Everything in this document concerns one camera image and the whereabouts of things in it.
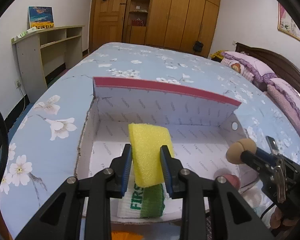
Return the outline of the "person's right hand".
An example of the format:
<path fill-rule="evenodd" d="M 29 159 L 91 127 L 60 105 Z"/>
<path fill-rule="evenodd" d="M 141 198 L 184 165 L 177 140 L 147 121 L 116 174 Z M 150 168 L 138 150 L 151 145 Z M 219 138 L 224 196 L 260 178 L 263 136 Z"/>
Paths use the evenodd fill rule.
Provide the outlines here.
<path fill-rule="evenodd" d="M 299 217 L 295 217 L 293 219 L 284 218 L 283 212 L 276 207 L 274 213 L 271 215 L 269 224 L 272 229 L 277 229 L 281 225 L 287 227 L 295 226 L 298 221 Z"/>

